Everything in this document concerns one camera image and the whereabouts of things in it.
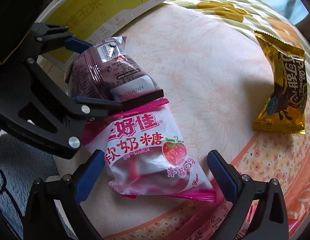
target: metal screw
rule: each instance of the metal screw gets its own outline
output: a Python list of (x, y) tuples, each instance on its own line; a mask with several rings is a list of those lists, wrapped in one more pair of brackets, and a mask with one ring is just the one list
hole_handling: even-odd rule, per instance
[(271, 179), (271, 182), (274, 184), (274, 185), (277, 185), (279, 182), (277, 179)]
[(77, 149), (80, 146), (80, 141), (77, 137), (72, 136), (69, 138), (68, 143), (71, 147), (73, 147), (74, 149)]
[(244, 181), (249, 181), (249, 180), (251, 179), (251, 177), (248, 176), (247, 174), (243, 174), (243, 175), (242, 175), (242, 179), (243, 179)]
[(34, 184), (38, 185), (42, 180), (40, 178), (37, 178), (34, 180)]
[(70, 174), (66, 174), (64, 177), (63, 177), (63, 180), (64, 181), (70, 181), (72, 179), (72, 176)]
[(29, 123), (31, 123), (31, 124), (33, 124), (33, 125), (35, 125), (35, 124), (34, 124), (34, 122), (33, 122), (32, 120), (30, 120), (30, 119), (29, 119), (29, 120), (27, 120), (27, 122), (29, 122)]
[(27, 59), (27, 62), (28, 62), (29, 64), (34, 64), (34, 63), (35, 63), (35, 60), (34, 60), (32, 57), (29, 57), (29, 58)]
[(82, 106), (82, 112), (85, 114), (89, 114), (90, 113), (90, 108), (88, 106)]

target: strawberry soft candy package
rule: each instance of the strawberry soft candy package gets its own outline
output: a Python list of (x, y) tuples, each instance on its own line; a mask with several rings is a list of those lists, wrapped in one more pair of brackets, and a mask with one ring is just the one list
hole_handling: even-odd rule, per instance
[(86, 147), (105, 152), (109, 185), (126, 197), (170, 195), (208, 202), (216, 192), (187, 152), (167, 99), (109, 117), (111, 123)]

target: yellow corn package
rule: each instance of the yellow corn package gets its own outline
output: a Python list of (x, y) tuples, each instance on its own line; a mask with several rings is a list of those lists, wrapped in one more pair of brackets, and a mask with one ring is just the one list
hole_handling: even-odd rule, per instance
[[(60, 0), (41, 21), (66, 25), (79, 39), (95, 45), (164, 1), (166, 0)], [(66, 70), (78, 54), (60, 48), (43, 56)]]
[(304, 50), (266, 33), (255, 31), (255, 36), (272, 66), (274, 92), (256, 118), (253, 129), (305, 134), (307, 80)]

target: chocolate candy package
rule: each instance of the chocolate candy package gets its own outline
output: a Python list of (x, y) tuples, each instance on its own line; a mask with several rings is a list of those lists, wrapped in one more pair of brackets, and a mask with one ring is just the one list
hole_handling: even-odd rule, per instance
[(305, 134), (307, 80), (304, 50), (266, 33), (255, 31), (255, 36), (272, 66), (274, 92), (255, 120), (253, 129)]
[[(126, 37), (111, 37), (84, 51), (73, 62), (65, 80), (69, 83), (68, 95), (127, 102), (156, 91), (162, 92), (124, 51), (125, 43)], [(149, 97), (150, 100), (163, 97), (163, 93), (156, 95), (155, 98)]]
[(113, 117), (86, 148), (105, 152), (109, 185), (125, 197), (169, 195), (207, 202), (216, 192), (188, 153), (167, 99)]

